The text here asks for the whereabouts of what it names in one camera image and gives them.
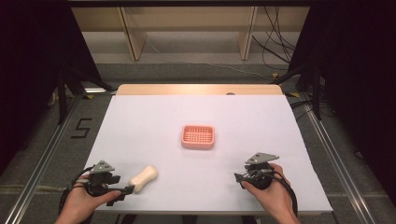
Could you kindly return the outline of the black curtain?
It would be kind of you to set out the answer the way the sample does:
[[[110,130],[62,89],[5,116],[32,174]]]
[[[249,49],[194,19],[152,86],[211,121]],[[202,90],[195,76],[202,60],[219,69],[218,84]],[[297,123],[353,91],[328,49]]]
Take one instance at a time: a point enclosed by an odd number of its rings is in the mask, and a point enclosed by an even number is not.
[[[0,175],[61,79],[102,80],[67,0],[0,0]]]
[[[335,0],[309,8],[290,66],[321,37],[325,95],[396,204],[396,0]]]

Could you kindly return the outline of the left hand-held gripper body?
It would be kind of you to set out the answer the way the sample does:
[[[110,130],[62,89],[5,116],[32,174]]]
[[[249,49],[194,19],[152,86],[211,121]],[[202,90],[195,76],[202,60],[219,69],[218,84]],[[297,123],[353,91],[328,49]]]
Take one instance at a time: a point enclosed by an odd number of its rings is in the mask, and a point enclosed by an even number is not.
[[[115,170],[106,161],[99,161],[89,169],[88,181],[84,184],[87,192],[93,196],[101,196],[109,192],[109,185],[120,182],[119,175],[113,175]]]

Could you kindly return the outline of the person's right hand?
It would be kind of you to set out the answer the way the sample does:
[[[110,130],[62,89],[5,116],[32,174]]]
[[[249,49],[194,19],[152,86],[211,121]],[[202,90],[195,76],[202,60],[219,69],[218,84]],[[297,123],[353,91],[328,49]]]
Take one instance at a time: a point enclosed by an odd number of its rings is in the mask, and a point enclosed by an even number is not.
[[[290,195],[279,181],[273,180],[267,189],[256,189],[248,182],[245,186],[247,191],[260,202],[264,211],[272,217],[276,213],[290,212],[294,214]]]

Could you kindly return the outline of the white table cover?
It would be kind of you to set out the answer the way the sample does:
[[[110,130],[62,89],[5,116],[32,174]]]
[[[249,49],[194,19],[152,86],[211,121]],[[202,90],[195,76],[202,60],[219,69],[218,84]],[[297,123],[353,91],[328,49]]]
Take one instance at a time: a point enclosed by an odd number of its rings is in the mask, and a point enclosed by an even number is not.
[[[213,126],[214,147],[184,148],[185,125]],[[122,186],[146,166],[157,168],[156,179],[112,212],[259,214],[260,204],[234,178],[257,152],[279,156],[299,211],[331,211],[283,95],[115,96],[87,163],[108,162]]]

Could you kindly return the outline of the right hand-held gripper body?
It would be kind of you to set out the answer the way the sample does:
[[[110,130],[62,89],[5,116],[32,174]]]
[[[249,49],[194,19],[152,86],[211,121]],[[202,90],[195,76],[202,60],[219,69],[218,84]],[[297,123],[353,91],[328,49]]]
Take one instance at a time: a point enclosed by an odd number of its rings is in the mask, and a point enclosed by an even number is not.
[[[278,159],[278,155],[262,152],[255,153],[246,160],[246,173],[243,175],[243,180],[253,185],[256,189],[267,189],[271,185],[275,173],[269,162]]]

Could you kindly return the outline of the aluminium floor rail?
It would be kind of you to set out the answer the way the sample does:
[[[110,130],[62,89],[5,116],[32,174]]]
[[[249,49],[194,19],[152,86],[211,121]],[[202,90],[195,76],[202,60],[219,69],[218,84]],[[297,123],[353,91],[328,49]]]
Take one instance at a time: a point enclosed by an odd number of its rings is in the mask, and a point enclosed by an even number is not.
[[[21,221],[80,99],[80,95],[66,98],[66,115],[61,122],[58,103],[46,110],[28,141],[0,175],[0,224]]]
[[[314,107],[306,105],[305,110],[359,221],[361,224],[376,224],[375,217],[344,165],[322,121],[317,119]]]

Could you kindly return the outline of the pink plastic basket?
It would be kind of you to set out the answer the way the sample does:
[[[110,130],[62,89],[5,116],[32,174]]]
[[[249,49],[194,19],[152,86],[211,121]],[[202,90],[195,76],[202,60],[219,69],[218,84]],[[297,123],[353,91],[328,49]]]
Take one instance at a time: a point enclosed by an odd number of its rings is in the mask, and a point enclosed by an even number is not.
[[[188,149],[212,149],[215,145],[215,128],[210,125],[185,125],[181,145]]]

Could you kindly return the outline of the beige wooden shelf unit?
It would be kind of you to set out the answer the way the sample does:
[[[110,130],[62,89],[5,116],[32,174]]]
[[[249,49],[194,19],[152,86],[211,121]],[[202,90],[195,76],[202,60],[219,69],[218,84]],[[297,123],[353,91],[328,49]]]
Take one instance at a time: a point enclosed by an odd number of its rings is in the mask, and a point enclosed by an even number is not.
[[[73,7],[83,32],[122,32],[131,59],[140,59],[149,32],[232,32],[242,60],[255,32],[300,32],[308,7]]]

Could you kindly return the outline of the black metal stand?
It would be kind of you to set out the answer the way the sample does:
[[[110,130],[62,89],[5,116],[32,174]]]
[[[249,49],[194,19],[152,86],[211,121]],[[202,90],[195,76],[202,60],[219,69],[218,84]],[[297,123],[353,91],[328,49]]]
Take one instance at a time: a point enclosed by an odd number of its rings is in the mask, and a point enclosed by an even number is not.
[[[285,75],[280,78],[276,78],[273,84],[280,85],[286,80],[299,75],[297,84],[295,85],[297,91],[307,91],[312,88],[312,106],[314,115],[318,120],[321,120],[319,112],[319,101],[320,101],[320,71],[317,65],[312,63],[306,63],[298,65],[297,67],[289,70]]]
[[[66,66],[61,69],[59,74],[57,75],[57,91],[59,96],[59,108],[60,108],[60,117],[59,124],[62,124],[68,114],[67,111],[67,102],[66,102],[66,90],[65,87],[74,94],[74,95],[82,95],[87,91],[82,86],[82,81],[88,81],[92,84],[104,89],[105,91],[115,91],[116,88],[106,84],[100,77],[100,75],[91,76],[90,74],[84,73],[76,68],[71,66]]]

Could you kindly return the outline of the person's left hand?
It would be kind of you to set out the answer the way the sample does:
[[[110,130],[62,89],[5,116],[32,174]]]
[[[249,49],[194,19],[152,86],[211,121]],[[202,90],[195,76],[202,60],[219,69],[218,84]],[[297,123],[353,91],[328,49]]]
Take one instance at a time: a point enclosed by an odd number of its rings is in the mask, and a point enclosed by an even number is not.
[[[90,216],[94,210],[120,196],[120,191],[110,191],[102,196],[91,196],[81,184],[76,184],[69,192],[61,214],[77,214],[78,216]]]

